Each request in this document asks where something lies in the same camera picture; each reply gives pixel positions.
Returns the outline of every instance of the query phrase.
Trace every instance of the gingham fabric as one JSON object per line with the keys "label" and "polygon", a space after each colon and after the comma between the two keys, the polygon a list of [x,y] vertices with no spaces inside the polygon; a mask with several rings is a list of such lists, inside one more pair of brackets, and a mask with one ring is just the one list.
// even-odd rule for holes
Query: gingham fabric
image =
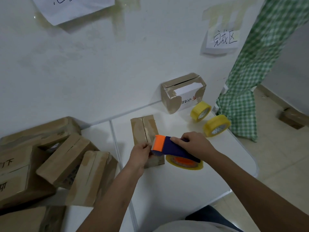
{"label": "gingham fabric", "polygon": [[259,85],[279,57],[288,37],[309,19],[309,0],[266,0],[217,100],[218,114],[230,130],[257,140],[256,109],[251,88]]}

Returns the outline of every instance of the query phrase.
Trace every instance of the person's left hand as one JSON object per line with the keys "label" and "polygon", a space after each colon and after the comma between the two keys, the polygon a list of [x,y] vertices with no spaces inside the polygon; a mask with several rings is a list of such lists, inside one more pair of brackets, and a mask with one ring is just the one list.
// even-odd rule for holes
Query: person's left hand
{"label": "person's left hand", "polygon": [[144,165],[148,160],[151,145],[149,143],[136,144],[130,154],[127,165],[136,169],[140,175],[144,173]]}

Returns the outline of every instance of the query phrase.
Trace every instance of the dark pants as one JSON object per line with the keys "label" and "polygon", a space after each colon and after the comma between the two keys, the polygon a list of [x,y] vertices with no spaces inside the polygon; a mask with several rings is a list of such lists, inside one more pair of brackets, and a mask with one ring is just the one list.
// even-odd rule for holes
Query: dark pants
{"label": "dark pants", "polygon": [[189,221],[200,221],[200,222],[214,222],[218,224],[222,224],[224,226],[230,227],[239,232],[243,232],[234,226],[231,222],[225,219],[216,209],[207,205],[206,207],[201,208],[200,210],[192,213],[191,215],[186,217],[186,220]]}

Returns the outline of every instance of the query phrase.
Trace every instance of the cardboard box on floor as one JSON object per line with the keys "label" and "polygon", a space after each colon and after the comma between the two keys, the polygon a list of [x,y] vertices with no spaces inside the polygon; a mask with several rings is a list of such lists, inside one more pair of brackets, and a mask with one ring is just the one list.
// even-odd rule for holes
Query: cardboard box on floor
{"label": "cardboard box on floor", "polygon": [[93,207],[115,178],[117,160],[109,153],[87,151],[66,198],[66,205]]}
{"label": "cardboard box on floor", "polygon": [[202,101],[206,84],[195,74],[164,82],[161,84],[161,99],[170,114],[195,106]]}
{"label": "cardboard box on floor", "polygon": [[65,206],[30,208],[0,216],[0,231],[60,232]]}
{"label": "cardboard box on floor", "polygon": [[[158,129],[153,115],[131,119],[134,145],[149,142],[153,144]],[[144,168],[155,167],[164,164],[164,156],[149,156]]]}
{"label": "cardboard box on floor", "polygon": [[35,173],[48,156],[46,152],[31,146],[0,156],[0,209],[56,192],[54,186]]}
{"label": "cardboard box on floor", "polygon": [[98,151],[88,139],[73,133],[67,140],[37,169],[37,174],[55,187],[70,188],[77,168],[86,151]]}
{"label": "cardboard box on floor", "polygon": [[309,126],[309,116],[299,112],[294,108],[285,109],[280,117],[279,120],[283,121],[284,123],[288,124],[289,126],[300,129],[304,126]]}
{"label": "cardboard box on floor", "polygon": [[0,151],[30,145],[47,150],[62,143],[72,133],[80,134],[80,127],[72,117],[64,117],[1,138]]}

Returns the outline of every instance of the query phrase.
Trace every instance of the tiled floor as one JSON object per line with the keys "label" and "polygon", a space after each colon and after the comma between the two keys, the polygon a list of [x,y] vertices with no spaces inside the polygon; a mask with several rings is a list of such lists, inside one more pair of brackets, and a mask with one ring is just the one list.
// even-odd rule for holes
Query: tiled floor
{"label": "tiled floor", "polygon": [[[257,89],[254,95],[259,138],[257,143],[239,140],[258,163],[258,179],[309,214],[309,127],[288,126],[277,118],[282,107]],[[234,193],[212,205],[243,231],[259,231]]]}

